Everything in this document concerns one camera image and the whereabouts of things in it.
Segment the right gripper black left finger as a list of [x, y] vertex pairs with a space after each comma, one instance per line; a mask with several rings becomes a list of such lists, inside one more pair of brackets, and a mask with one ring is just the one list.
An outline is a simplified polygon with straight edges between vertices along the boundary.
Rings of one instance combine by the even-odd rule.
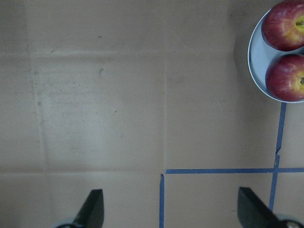
[[103, 190], [91, 190], [72, 224], [76, 228], [101, 228], [104, 216]]

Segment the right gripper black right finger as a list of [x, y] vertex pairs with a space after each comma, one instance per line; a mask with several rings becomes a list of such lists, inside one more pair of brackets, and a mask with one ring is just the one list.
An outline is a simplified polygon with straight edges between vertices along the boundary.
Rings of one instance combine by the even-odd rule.
[[263, 201], [248, 187], [239, 187], [237, 217], [243, 228], [286, 228]]

